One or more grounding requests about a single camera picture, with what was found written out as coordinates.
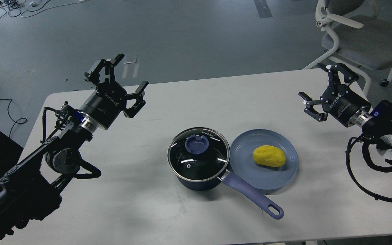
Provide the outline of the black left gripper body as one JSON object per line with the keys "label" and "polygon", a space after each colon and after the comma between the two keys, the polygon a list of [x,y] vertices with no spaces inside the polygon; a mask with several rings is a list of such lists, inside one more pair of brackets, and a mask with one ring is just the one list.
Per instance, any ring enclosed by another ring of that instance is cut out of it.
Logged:
{"label": "black left gripper body", "polygon": [[121,111],[126,108],[127,94],[127,91],[117,82],[99,83],[80,110],[107,130]]}

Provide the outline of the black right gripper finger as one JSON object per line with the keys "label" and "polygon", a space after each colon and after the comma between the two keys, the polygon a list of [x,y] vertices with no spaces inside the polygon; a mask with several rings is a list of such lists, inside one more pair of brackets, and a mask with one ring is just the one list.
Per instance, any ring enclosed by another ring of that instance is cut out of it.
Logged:
{"label": "black right gripper finger", "polygon": [[304,100],[305,109],[304,112],[314,118],[316,121],[326,121],[328,119],[328,113],[319,113],[314,109],[315,105],[329,104],[330,100],[320,99],[312,100],[306,93],[300,92],[298,95]]}
{"label": "black right gripper finger", "polygon": [[336,63],[336,65],[325,66],[318,63],[317,67],[328,73],[328,93],[332,96],[345,94],[350,90],[350,85],[357,82],[359,76],[354,73],[347,65]]}

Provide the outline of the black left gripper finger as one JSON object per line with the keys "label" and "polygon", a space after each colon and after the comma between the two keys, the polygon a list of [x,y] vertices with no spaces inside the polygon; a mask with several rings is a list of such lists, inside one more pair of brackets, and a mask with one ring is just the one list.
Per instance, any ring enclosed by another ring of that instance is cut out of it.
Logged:
{"label": "black left gripper finger", "polygon": [[124,57],[124,54],[118,54],[113,59],[95,61],[90,70],[84,73],[84,80],[97,88],[117,85],[114,71]]}
{"label": "black left gripper finger", "polygon": [[126,94],[125,101],[135,100],[135,103],[129,107],[124,107],[123,113],[126,118],[134,118],[135,115],[143,108],[146,101],[143,99],[145,95],[145,88],[148,86],[148,81],[142,81],[142,83],[137,87],[134,93]]}

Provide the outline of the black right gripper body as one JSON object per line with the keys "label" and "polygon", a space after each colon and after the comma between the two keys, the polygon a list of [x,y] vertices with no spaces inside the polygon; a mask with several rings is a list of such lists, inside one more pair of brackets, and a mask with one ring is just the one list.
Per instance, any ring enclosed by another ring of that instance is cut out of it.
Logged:
{"label": "black right gripper body", "polygon": [[352,117],[358,111],[369,112],[371,103],[344,84],[330,85],[326,88],[326,112],[344,127],[354,125]]}

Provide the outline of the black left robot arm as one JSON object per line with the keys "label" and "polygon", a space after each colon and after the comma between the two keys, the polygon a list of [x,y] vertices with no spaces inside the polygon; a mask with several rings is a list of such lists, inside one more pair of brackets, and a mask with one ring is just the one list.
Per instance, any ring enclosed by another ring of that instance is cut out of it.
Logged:
{"label": "black left robot arm", "polygon": [[30,220],[44,220],[59,208],[61,192],[73,179],[101,176],[96,166],[82,159],[80,147],[93,138],[97,129],[107,130],[120,113],[133,118],[146,104],[143,81],[134,93],[115,80],[115,67],[124,59],[94,62],[84,73],[85,81],[95,86],[94,92],[79,109],[65,102],[54,110],[56,127],[42,144],[25,159],[15,164],[0,178],[0,241],[25,228]]}

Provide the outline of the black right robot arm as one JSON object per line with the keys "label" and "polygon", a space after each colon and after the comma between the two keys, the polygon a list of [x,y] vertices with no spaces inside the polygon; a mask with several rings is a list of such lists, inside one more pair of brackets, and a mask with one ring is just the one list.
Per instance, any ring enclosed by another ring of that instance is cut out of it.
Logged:
{"label": "black right robot arm", "polygon": [[358,126],[361,135],[352,137],[346,147],[346,166],[350,178],[367,195],[375,200],[392,203],[392,198],[374,193],[362,186],[355,178],[350,153],[357,142],[362,142],[361,153],[364,162],[373,170],[392,173],[392,103],[382,100],[376,107],[359,96],[350,85],[358,80],[358,75],[347,65],[317,66],[328,74],[328,86],[318,100],[304,92],[299,96],[304,100],[304,112],[316,121],[326,121],[331,115],[344,127]]}

